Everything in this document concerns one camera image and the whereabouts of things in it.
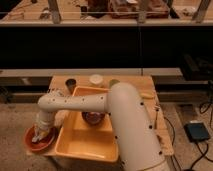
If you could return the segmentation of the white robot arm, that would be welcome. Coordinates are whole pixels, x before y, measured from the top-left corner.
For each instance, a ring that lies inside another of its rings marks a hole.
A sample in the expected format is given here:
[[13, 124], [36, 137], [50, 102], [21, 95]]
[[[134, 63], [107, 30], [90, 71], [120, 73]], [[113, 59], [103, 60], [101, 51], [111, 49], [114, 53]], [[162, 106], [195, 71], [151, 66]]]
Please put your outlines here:
[[139, 91], [119, 82], [107, 93], [64, 96], [50, 91], [38, 100], [33, 142], [47, 136], [59, 110], [108, 113], [125, 171], [170, 171]]

